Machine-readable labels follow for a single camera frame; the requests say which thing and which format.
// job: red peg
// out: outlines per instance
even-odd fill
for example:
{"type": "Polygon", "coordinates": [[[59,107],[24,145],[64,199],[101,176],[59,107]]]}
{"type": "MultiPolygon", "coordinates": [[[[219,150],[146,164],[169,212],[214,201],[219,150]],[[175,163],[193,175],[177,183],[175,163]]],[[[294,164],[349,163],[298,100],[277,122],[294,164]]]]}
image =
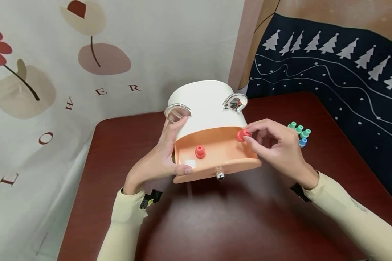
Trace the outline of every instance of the red peg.
{"type": "Polygon", "coordinates": [[[195,155],[196,158],[203,159],[206,156],[205,148],[203,148],[202,145],[197,146],[195,150],[195,155]]]}
{"type": "Polygon", "coordinates": [[[240,130],[240,131],[237,133],[237,136],[235,137],[235,139],[236,139],[238,142],[244,142],[244,141],[245,141],[245,140],[244,140],[244,136],[251,136],[251,133],[247,132],[245,129],[242,129],[242,130],[240,130]]]}

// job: arm sleeve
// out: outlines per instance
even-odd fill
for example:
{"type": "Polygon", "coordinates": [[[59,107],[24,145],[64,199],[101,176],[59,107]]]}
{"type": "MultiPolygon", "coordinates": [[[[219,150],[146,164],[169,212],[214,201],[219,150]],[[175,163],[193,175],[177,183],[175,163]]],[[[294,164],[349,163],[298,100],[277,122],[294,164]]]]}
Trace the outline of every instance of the arm sleeve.
{"type": "Polygon", "coordinates": [[[135,195],[119,191],[113,205],[110,227],[100,248],[97,261],[133,261],[139,229],[147,216],[139,205],[145,196],[144,190],[135,195]]]}
{"type": "Polygon", "coordinates": [[[334,179],[319,173],[319,183],[303,193],[334,219],[371,260],[392,261],[392,226],[355,201],[334,179]]]}

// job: brown wooden table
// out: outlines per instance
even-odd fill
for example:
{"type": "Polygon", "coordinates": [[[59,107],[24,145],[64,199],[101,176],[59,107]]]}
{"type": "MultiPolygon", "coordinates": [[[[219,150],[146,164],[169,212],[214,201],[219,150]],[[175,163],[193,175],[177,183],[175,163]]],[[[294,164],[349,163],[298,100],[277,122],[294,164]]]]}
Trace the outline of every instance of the brown wooden table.
{"type": "MultiPolygon", "coordinates": [[[[251,99],[243,113],[248,123],[270,118],[311,129],[302,149],[306,161],[392,225],[391,196],[314,95],[251,99]]],[[[163,123],[163,113],[158,112],[97,125],[59,261],[96,260],[116,192],[135,162],[156,145],[163,123]]],[[[171,184],[161,201],[148,209],[135,260],[364,258],[336,223],[301,201],[289,186],[266,163],[227,175],[223,181],[171,184]]]]}

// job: hand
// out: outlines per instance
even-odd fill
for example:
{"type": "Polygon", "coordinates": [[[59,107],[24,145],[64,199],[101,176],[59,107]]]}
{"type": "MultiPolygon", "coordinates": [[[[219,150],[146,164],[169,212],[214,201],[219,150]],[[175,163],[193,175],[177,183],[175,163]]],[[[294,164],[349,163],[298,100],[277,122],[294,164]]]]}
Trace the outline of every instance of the hand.
{"type": "Polygon", "coordinates": [[[317,186],[319,176],[311,165],[305,162],[294,129],[283,126],[271,119],[248,124],[247,132],[257,134],[257,141],[245,136],[251,149],[284,175],[311,190],[317,186]]]}
{"type": "Polygon", "coordinates": [[[140,159],[129,171],[123,189],[124,194],[136,194],[142,189],[144,182],[151,179],[193,173],[193,169],[190,166],[177,165],[171,159],[177,132],[186,121],[187,116],[181,118],[176,123],[166,120],[157,146],[140,159]]]}

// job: wavy line pattern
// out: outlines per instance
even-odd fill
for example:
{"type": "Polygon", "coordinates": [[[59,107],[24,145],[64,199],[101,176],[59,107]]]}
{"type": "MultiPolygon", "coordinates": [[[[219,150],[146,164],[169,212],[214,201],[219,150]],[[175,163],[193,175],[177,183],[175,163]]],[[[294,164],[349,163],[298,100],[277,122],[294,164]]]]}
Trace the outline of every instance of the wavy line pattern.
{"type": "Polygon", "coordinates": [[[277,83],[279,83],[279,82],[281,82],[281,81],[283,81],[283,80],[311,80],[311,81],[313,81],[313,82],[321,83],[322,85],[325,85],[325,86],[327,86],[330,90],[332,90],[333,93],[335,93],[335,95],[336,95],[342,102],[344,102],[344,104],[345,104],[345,105],[346,105],[355,115],[359,116],[360,118],[362,118],[362,119],[364,119],[364,120],[366,120],[366,121],[368,121],[368,122],[370,122],[370,123],[373,123],[375,126],[379,127],[381,130],[383,130],[384,132],[386,132],[388,135],[390,135],[390,136],[392,137],[392,133],[390,133],[390,132],[387,131],[386,129],[382,128],[381,126],[379,126],[377,123],[373,122],[372,120],[369,120],[368,118],[366,118],[366,117],[364,117],[364,116],[362,116],[362,115],[356,113],[356,112],[347,104],[347,102],[345,102],[345,101],[338,95],[338,93],[336,93],[336,91],[333,90],[333,88],[331,88],[329,85],[327,85],[327,84],[324,83],[324,82],[320,82],[319,80],[309,79],[309,78],[305,78],[305,77],[290,78],[290,79],[281,79],[281,80],[278,80],[277,82],[270,82],[270,81],[265,80],[265,79],[263,79],[263,78],[252,78],[251,80],[264,80],[265,82],[272,83],[272,84],[277,84],[277,83]]]}
{"type": "Polygon", "coordinates": [[[327,63],[338,64],[339,66],[343,67],[344,69],[346,69],[347,71],[349,71],[353,75],[355,75],[370,91],[373,91],[374,93],[377,93],[380,96],[383,96],[385,98],[388,98],[388,99],[392,100],[392,97],[389,97],[388,95],[385,95],[383,93],[380,93],[380,92],[375,91],[372,88],[370,88],[369,85],[367,85],[367,83],[360,76],[358,76],[355,72],[353,72],[351,69],[349,69],[347,66],[343,65],[342,63],[337,63],[337,62],[333,62],[333,61],[329,61],[329,60],[325,60],[325,59],[320,59],[320,58],[315,58],[315,57],[288,57],[288,58],[286,58],[284,60],[276,61],[276,60],[273,60],[271,58],[265,57],[265,56],[260,55],[260,54],[256,54],[256,56],[266,58],[266,59],[268,59],[270,61],[274,61],[276,63],[280,63],[280,62],[283,62],[283,61],[286,61],[286,60],[289,60],[289,59],[314,59],[314,60],[319,60],[319,61],[325,61],[327,63]]]}
{"type": "MultiPolygon", "coordinates": [[[[273,59],[271,59],[271,58],[268,58],[268,57],[265,57],[265,56],[263,56],[263,55],[259,55],[259,54],[256,54],[256,55],[258,55],[258,56],[260,56],[260,57],[263,57],[263,58],[266,58],[266,59],[268,59],[268,60],[270,60],[270,61],[281,62],[281,61],[275,61],[275,60],[273,60],[273,59]]],[[[257,66],[257,60],[256,60],[256,58],[254,58],[254,63],[255,63],[255,65],[256,65],[257,72],[258,72],[260,75],[269,75],[269,74],[273,74],[273,73],[279,71],[281,68],[283,68],[283,67],[286,66],[286,76],[287,76],[287,77],[297,76],[297,75],[302,74],[303,72],[306,72],[306,71],[308,71],[309,69],[312,69],[312,68],[315,68],[315,67],[325,67],[329,79],[331,80],[331,82],[332,82],[335,86],[337,86],[337,87],[339,87],[339,88],[347,88],[347,89],[348,89],[348,88],[352,88],[352,89],[359,89],[359,90],[362,90],[362,91],[364,92],[364,94],[367,96],[367,99],[369,99],[370,110],[372,111],[372,113],[373,113],[373,115],[376,117],[376,119],[377,119],[377,120],[380,120],[380,121],[383,121],[384,123],[392,124],[391,121],[386,121],[386,120],[380,118],[380,116],[378,116],[378,115],[375,113],[375,110],[373,109],[372,99],[370,98],[370,96],[369,96],[369,94],[367,93],[366,90],[364,90],[363,88],[360,88],[360,87],[352,87],[352,86],[347,87],[347,86],[340,86],[340,85],[336,84],[336,82],[334,82],[334,79],[331,77],[331,73],[330,73],[328,67],[327,67],[326,65],[324,65],[324,64],[314,65],[314,66],[312,66],[312,67],[310,67],[310,68],[307,68],[307,69],[305,69],[305,70],[303,70],[303,71],[301,71],[301,72],[298,72],[297,74],[289,75],[289,66],[288,66],[286,63],[285,63],[284,65],[282,65],[282,66],[281,66],[279,69],[277,69],[276,71],[274,71],[274,72],[269,72],[269,73],[267,73],[267,74],[262,74],[262,73],[259,71],[259,68],[258,68],[258,66],[257,66]]]]}

